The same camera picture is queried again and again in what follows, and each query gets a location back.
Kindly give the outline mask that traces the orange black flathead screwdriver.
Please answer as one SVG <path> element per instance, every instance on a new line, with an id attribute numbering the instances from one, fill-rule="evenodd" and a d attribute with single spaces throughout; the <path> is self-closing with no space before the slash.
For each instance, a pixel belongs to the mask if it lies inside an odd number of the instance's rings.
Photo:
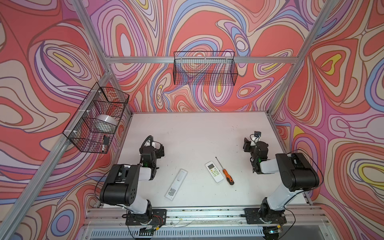
<path id="1" fill-rule="evenodd" d="M 231 176 L 231 175 L 228 173 L 228 171 L 222 166 L 222 164 L 220 163 L 220 161 L 219 161 L 219 159 L 218 159 L 217 157 L 216 157 L 216 160 L 218 161 L 220 167 L 222 168 L 222 171 L 223 171 L 223 173 L 224 173 L 224 175 L 225 175 L 225 177 L 226 177 L 227 182 L 228 182 L 231 186 L 233 186 L 233 185 L 235 184 L 235 182 L 234 182 L 232 176 Z"/>

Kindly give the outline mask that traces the white air conditioner remote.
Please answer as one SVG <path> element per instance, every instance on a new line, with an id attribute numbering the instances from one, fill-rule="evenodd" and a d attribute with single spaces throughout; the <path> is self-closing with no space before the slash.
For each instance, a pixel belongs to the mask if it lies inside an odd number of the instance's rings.
<path id="1" fill-rule="evenodd" d="M 219 183 L 222 180 L 224 180 L 224 176 L 222 175 L 222 173 L 220 172 L 220 170 L 218 169 L 218 167 L 215 165 L 214 162 L 211 161 L 206 163 L 206 168 L 216 183 Z"/>

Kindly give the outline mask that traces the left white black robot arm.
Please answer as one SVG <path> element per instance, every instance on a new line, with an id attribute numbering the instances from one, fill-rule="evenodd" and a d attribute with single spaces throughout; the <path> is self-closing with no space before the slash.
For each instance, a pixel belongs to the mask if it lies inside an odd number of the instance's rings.
<path id="1" fill-rule="evenodd" d="M 154 180 L 157 160 L 165 156 L 164 146 L 149 135 L 139 148 L 140 161 L 136 165 L 113 165 L 102 186 L 99 200 L 102 204 L 118 206 L 134 215 L 151 217 L 152 204 L 139 196 L 140 181 Z"/>

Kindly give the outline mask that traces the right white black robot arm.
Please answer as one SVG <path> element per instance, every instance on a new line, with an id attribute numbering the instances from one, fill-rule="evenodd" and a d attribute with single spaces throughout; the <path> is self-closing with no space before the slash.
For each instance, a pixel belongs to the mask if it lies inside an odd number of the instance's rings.
<path id="1" fill-rule="evenodd" d="M 296 195 L 320 186 L 320 177 L 302 153 L 276 154 L 269 159 L 269 145 L 260 141 L 261 132 L 254 132 L 244 138 L 243 150 L 250 153 L 253 173 L 258 175 L 280 174 L 282 183 L 268 197 L 264 198 L 257 215 L 265 222 L 281 217 L 286 205 Z"/>

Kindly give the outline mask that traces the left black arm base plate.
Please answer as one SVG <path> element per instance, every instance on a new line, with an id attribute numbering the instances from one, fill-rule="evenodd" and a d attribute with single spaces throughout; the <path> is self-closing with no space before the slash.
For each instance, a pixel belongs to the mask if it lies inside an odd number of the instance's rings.
<path id="1" fill-rule="evenodd" d="M 125 214 L 127 226 L 162 226 L 166 224 L 167 210 L 147 210 L 144 214 Z"/>

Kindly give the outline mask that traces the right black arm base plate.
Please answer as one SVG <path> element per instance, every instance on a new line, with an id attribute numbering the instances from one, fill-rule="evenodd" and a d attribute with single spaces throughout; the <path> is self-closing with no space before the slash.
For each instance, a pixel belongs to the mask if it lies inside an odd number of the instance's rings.
<path id="1" fill-rule="evenodd" d="M 262 210 L 260 208 L 245 208 L 241 217 L 246 218 L 247 224 L 284 225 L 287 223 L 285 211 Z"/>

